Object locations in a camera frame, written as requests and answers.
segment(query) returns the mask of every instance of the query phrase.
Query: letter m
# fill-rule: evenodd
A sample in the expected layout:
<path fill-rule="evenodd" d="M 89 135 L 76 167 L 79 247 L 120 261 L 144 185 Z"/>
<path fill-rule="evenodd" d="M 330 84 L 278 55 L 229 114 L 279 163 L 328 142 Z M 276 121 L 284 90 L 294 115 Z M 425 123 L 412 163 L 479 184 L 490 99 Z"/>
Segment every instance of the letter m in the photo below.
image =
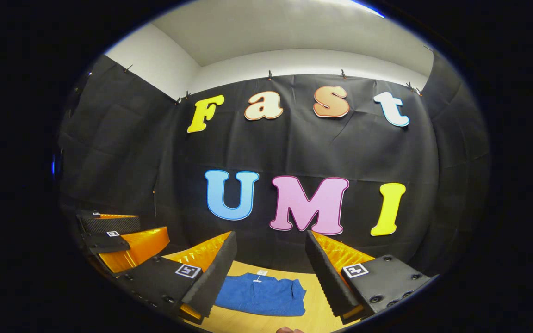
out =
<path fill-rule="evenodd" d="M 340 234 L 342 197 L 349 188 L 347 179 L 331 177 L 324 179 L 314 196 L 308 199 L 297 177 L 279 176 L 273 179 L 277 188 L 277 212 L 270 226 L 275 230 L 288 231 L 293 228 L 289 213 L 293 214 L 297 228 L 303 231 L 318 213 L 318 219 L 311 228 L 319 234 Z"/>

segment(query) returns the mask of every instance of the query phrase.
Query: white ceiling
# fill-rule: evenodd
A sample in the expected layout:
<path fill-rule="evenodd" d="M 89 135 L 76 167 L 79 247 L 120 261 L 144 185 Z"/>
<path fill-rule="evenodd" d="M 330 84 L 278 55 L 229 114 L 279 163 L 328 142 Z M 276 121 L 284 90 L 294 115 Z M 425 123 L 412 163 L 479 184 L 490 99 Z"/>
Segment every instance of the white ceiling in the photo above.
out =
<path fill-rule="evenodd" d="M 358 53 L 424 76 L 433 63 L 425 42 L 351 0 L 196 0 L 152 23 L 201 66 L 285 49 Z"/>

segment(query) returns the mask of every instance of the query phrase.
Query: wooden surface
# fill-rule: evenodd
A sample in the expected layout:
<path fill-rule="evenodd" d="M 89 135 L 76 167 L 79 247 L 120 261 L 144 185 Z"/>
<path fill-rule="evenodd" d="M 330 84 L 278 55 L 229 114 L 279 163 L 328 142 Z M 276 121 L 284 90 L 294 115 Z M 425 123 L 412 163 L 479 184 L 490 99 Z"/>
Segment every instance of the wooden surface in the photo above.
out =
<path fill-rule="evenodd" d="M 164 257 L 170 259 L 174 255 L 176 253 L 165 255 Z M 262 316 L 260 314 L 248 314 L 228 308 L 220 308 L 214 305 L 211 308 L 211 314 L 203 320 L 202 325 L 193 324 L 189 321 L 185 322 L 214 333 L 275 333 L 277 329 L 283 326 L 287 326 L 290 329 L 301 329 L 305 333 L 329 333 L 350 325 L 343 325 L 340 318 L 332 315 L 332 310 L 328 305 L 328 301 L 326 301 L 324 291 L 322 291 L 315 274 L 270 270 L 234 261 L 231 264 L 228 275 L 241 276 L 247 272 L 256 274 L 258 270 L 267 271 L 266 276 L 271 276 L 277 280 L 282 278 L 289 280 L 299 279 L 303 289 L 305 289 L 305 314 L 299 317 Z"/>

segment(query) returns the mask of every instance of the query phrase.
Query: blue letter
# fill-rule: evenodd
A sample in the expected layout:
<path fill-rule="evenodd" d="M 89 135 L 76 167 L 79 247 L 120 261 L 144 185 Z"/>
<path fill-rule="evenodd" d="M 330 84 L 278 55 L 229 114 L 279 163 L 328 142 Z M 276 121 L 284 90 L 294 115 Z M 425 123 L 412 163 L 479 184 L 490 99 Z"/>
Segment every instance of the blue letter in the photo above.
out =
<path fill-rule="evenodd" d="M 374 96 L 374 101 L 381 104 L 381 110 L 384 112 L 385 119 L 394 126 L 404 127 L 410 123 L 407 116 L 401 116 L 396 105 L 402 106 L 400 99 L 395 99 L 389 92 L 383 92 Z"/>
<path fill-rule="evenodd" d="M 229 173 L 222 170 L 209 170 L 205 172 L 207 179 L 207 206 L 211 213 L 224 220 L 237 221 L 245 219 L 252 211 L 254 199 L 254 182 L 258 180 L 258 173 L 240 171 L 236 179 L 240 181 L 240 205 L 230 208 L 223 203 L 223 191 Z"/>

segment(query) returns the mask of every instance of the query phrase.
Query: folded cloth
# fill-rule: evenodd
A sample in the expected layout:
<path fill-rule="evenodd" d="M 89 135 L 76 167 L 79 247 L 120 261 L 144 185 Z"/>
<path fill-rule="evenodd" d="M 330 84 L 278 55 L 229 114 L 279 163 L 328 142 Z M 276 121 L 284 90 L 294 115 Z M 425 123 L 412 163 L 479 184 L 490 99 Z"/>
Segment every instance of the folded cloth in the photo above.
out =
<path fill-rule="evenodd" d="M 264 316 L 302 316 L 304 296 L 299 280 L 246 273 L 226 276 L 215 305 Z"/>

